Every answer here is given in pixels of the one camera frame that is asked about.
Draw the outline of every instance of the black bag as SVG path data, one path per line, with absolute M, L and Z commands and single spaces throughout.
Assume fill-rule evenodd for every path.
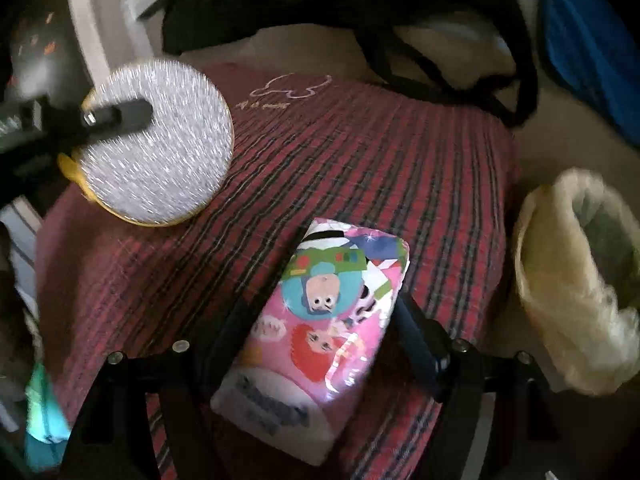
M 393 32 L 437 12 L 475 10 L 488 18 L 506 42 L 516 65 L 513 75 L 480 78 L 468 89 L 455 89 L 437 65 Z M 255 34 L 260 28 L 317 23 L 352 28 L 370 67 L 394 91 L 443 104 L 473 104 L 507 126 L 522 124 L 536 109 L 538 78 L 531 42 L 518 0 L 169 0 L 162 24 L 164 50 L 179 55 Z M 438 86 L 394 75 L 386 53 L 412 59 Z M 494 92 L 519 81 L 515 111 Z

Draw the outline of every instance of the red striped cloth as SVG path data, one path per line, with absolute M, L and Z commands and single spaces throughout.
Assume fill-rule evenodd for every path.
M 516 172 L 513 137 L 498 120 L 357 82 L 287 75 L 267 85 L 273 75 L 230 64 L 206 73 L 230 105 L 236 142 L 228 179 L 201 214 L 137 227 L 70 186 L 38 234 L 46 365 L 71 422 L 109 352 L 162 351 L 238 295 L 263 304 L 315 216 L 406 240 L 417 303 L 451 335 L 476 339 L 502 272 Z M 319 468 L 204 410 L 231 478 L 406 478 L 438 410 L 394 337 Z M 174 478 L 150 405 L 159 467 Z

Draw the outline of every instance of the red hair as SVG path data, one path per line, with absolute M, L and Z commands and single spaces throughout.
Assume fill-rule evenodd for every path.
M 314 352 L 306 340 L 306 335 L 314 329 L 311 325 L 297 325 L 291 333 L 291 361 L 307 379 L 313 383 L 324 380 L 324 376 L 334 362 L 334 354 Z M 334 344 L 340 348 L 343 339 L 334 337 Z

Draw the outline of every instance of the cartoon character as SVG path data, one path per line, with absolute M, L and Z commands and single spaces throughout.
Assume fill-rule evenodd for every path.
M 367 261 L 360 249 L 308 248 L 293 256 L 282 277 L 287 308 L 306 320 L 329 319 L 360 298 Z
M 324 381 L 334 364 L 335 354 L 346 339 L 333 337 L 329 331 L 300 324 L 291 333 L 291 361 L 313 383 Z M 348 354 L 339 358 L 344 362 Z

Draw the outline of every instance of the green shirt of cartoon character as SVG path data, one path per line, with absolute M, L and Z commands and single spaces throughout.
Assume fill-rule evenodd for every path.
M 282 297 L 299 318 L 329 319 L 358 301 L 366 269 L 360 249 L 305 249 L 293 256 L 282 275 Z

